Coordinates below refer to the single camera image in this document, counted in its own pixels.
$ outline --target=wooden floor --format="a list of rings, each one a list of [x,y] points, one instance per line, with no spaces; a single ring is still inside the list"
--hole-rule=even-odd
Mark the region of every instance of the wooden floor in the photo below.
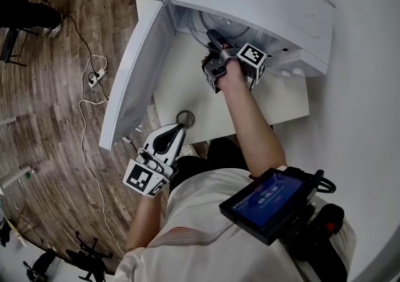
[[[108,60],[107,76],[102,80],[111,92],[124,49],[138,21],[135,0],[49,0],[62,14],[71,14],[94,54]],[[6,30],[0,30],[3,43]],[[16,50],[21,47],[21,33]],[[26,238],[39,246],[47,243],[66,257],[65,249],[77,250],[74,232],[88,243],[99,238],[98,251],[114,253],[107,260],[114,271],[121,253],[104,224],[102,200],[95,180],[84,167],[80,150],[84,127],[79,114],[81,73],[88,51],[79,40],[70,19],[65,19],[57,39],[28,36],[21,55],[27,68],[0,62],[0,120],[13,116],[18,121],[0,126],[0,178],[31,165],[36,173],[6,188],[2,199],[5,213],[14,220],[17,208],[26,208],[31,221],[38,221],[36,233]],[[95,60],[99,69],[103,64]],[[85,98],[100,101],[100,87],[90,90],[85,77]],[[129,158],[136,156],[129,143],[119,143],[112,151],[98,146],[106,104],[83,104],[88,121],[84,142],[89,167],[99,180],[104,194],[108,223],[125,249],[126,233],[135,214],[139,195],[122,184]],[[134,134],[136,146],[151,127],[149,117],[143,134]]]

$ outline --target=shoe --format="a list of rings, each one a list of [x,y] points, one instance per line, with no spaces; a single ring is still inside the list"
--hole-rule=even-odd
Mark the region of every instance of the shoe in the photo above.
[[[51,28],[44,28],[43,29],[43,36],[49,35],[50,30],[51,30]]]
[[[196,149],[191,144],[182,146],[181,152],[179,153],[179,157],[181,157],[181,156],[197,156],[198,158],[200,158]]]
[[[63,22],[61,22],[55,29],[52,29],[50,32],[50,38],[55,39],[56,37],[58,37],[60,35],[62,26]]]

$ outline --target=forearm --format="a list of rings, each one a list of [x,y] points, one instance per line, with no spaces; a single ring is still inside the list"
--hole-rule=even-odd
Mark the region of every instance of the forearm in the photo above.
[[[281,143],[261,114],[247,84],[239,80],[224,88],[237,139],[252,176],[286,165]]]
[[[126,248],[131,251],[147,245],[156,237],[160,230],[161,194],[153,199],[142,196],[127,234]]]

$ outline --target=black cable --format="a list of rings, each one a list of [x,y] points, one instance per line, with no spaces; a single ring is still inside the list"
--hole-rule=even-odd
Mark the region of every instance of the black cable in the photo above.
[[[326,178],[321,178],[317,184],[317,192],[321,193],[334,193],[336,191],[336,185],[326,179]]]
[[[76,22],[75,22],[74,18],[73,18],[72,16],[70,16],[70,15],[65,15],[64,18],[70,18],[70,19],[72,20],[72,22],[73,22],[74,25],[75,25],[75,30],[76,30],[76,32],[77,32],[77,35],[81,38],[81,40],[83,41],[83,43],[86,45],[87,50],[89,51],[89,55],[90,55],[90,63],[91,63],[92,70],[93,70],[92,73],[93,73],[94,76],[96,77],[97,83],[100,84],[100,86],[101,86],[101,88],[102,88],[102,91],[103,91],[104,97],[105,97],[106,99],[108,99],[109,97],[108,97],[107,94],[106,94],[106,90],[104,89],[104,86],[103,86],[103,85],[100,83],[100,81],[98,80],[98,73],[94,70],[94,65],[93,65],[93,60],[92,60],[92,51],[90,50],[89,45],[87,44],[87,42],[85,41],[85,39],[82,37],[81,33],[79,32],[78,26],[76,25]]]
[[[251,92],[251,89],[253,88],[252,86],[253,86],[255,80],[256,80],[256,76],[254,76],[251,81],[250,88],[249,88],[250,92]]]
[[[138,149],[135,147],[135,144],[133,144],[133,142],[129,142],[133,145],[133,147],[135,148],[136,153],[138,152]]]

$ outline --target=small monitor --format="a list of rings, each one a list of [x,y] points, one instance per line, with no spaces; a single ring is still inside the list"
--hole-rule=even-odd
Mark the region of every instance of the small monitor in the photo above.
[[[221,203],[219,209],[233,223],[270,245],[298,208],[308,204],[321,176],[295,168],[269,169]]]

